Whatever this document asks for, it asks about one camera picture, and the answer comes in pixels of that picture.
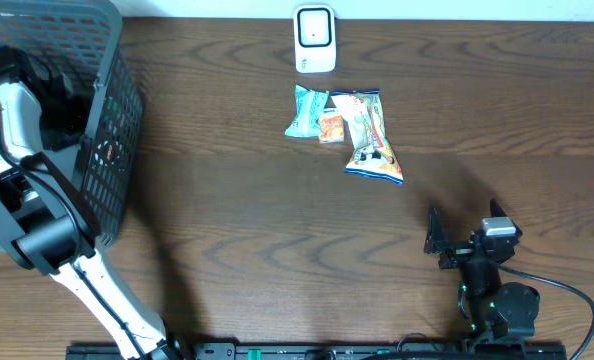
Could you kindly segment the green Kleenex tissue pack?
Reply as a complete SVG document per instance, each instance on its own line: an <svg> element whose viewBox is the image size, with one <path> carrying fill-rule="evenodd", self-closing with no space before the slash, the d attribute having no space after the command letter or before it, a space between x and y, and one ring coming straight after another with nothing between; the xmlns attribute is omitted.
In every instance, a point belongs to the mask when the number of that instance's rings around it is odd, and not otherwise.
<svg viewBox="0 0 594 360"><path fill-rule="evenodd" d="M320 92L295 86L296 115L284 134L288 137L309 138L323 134L319 118L329 98L329 92Z"/></svg>

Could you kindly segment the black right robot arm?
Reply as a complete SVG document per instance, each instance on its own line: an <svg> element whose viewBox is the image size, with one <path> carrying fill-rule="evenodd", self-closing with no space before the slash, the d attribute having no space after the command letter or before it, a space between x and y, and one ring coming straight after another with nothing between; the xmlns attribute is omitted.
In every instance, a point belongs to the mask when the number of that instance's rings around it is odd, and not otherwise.
<svg viewBox="0 0 594 360"><path fill-rule="evenodd" d="M460 311L481 343L524 340L535 334L540 294L519 282L501 281L500 266L515 255L523 232L496 200L490 216L467 240L451 242L436 208L429 209L424 252L439 257L442 270L457 269L461 276Z"/></svg>

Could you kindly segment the small orange tissue pack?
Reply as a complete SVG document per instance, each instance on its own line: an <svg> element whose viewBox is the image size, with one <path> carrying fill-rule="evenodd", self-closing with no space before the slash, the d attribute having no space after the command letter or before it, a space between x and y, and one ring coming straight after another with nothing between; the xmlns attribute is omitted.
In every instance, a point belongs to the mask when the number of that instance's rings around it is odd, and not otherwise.
<svg viewBox="0 0 594 360"><path fill-rule="evenodd" d="M322 134L319 136L319 142L338 143L344 141L343 117L336 108L326 108L319 118L319 125Z"/></svg>

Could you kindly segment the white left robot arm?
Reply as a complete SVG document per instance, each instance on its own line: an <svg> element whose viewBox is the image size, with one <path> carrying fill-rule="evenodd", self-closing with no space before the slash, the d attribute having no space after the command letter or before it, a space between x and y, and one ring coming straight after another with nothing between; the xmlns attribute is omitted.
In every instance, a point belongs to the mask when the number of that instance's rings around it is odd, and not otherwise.
<svg viewBox="0 0 594 360"><path fill-rule="evenodd" d="M70 290L124 359L186 359L163 319L112 266L93 208L49 158L84 134L91 101L37 57L0 46L0 247L22 268Z"/></svg>

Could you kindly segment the orange wet sheet package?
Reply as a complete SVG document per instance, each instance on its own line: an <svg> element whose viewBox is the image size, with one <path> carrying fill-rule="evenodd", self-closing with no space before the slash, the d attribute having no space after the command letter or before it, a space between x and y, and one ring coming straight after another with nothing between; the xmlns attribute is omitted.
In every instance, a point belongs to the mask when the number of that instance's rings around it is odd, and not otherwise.
<svg viewBox="0 0 594 360"><path fill-rule="evenodd" d="M336 90L331 99L348 126L354 148L345 172L402 185L401 166L386 138L380 90Z"/></svg>

